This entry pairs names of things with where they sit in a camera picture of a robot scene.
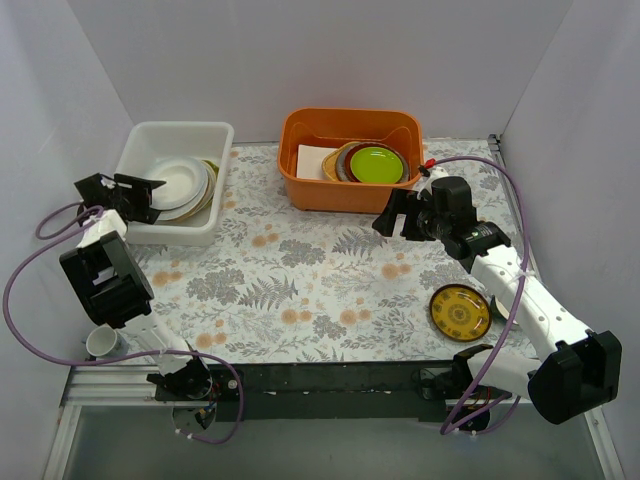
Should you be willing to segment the small white paper plate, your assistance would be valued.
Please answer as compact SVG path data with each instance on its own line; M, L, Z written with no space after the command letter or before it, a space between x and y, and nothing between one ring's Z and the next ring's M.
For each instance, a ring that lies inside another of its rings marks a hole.
M151 207L166 211L200 199L206 191L208 173L204 164L195 158L173 157L156 162L143 178L161 183L152 190Z

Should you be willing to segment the white watermelon pattern plate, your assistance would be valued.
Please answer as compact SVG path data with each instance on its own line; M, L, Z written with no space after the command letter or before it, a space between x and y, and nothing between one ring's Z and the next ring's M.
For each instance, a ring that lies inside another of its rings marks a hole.
M201 211L206 210L211 207L213 202L213 198L215 195L215 191L217 188L217 182L219 179L219 167L211 160L201 159L201 162L205 165L208 170L209 180L205 192L205 196L202 201L197 206L194 214L197 215Z

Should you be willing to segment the large white paper plate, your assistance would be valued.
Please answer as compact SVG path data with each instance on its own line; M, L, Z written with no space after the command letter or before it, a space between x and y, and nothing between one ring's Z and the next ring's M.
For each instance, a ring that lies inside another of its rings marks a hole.
M205 196L205 192L201 194L200 199L195 199L194 201L188 203L183 207L173 209L173 210L166 210L166 211L159 210L160 215L158 217L158 221L159 222L181 222L193 216L194 211L196 210L197 206Z

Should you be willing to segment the yellow brown ornate plate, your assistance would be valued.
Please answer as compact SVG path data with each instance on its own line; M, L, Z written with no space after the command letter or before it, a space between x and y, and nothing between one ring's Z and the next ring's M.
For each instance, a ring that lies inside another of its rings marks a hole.
M487 300L462 284L445 285L434 292L428 307L434 327L445 337L470 343L484 337L492 324Z

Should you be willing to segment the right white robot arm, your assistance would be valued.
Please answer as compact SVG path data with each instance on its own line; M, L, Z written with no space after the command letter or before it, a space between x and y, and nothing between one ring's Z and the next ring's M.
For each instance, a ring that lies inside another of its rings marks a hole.
M373 227L390 237L398 216L405 218L405 239L441 242L508 309L508 322L519 325L536 352L527 359L480 346L456 354L451 377L460 395L475 397L490 386L531 401L555 425L617 397L621 342L610 331L593 331L526 273L527 261L509 237L478 219L463 178L445 176L420 192L393 190Z

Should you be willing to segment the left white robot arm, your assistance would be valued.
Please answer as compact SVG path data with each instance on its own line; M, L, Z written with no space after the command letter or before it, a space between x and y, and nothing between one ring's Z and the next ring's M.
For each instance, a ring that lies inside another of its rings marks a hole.
M87 231L78 246L62 254L61 267L89 318L98 326L125 330L159 368L151 382L172 394L201 400L213 391L213 377L188 342L152 312L151 285L125 243L132 221L153 224L160 212L151 207L152 192L162 186L123 174L96 173L75 183Z

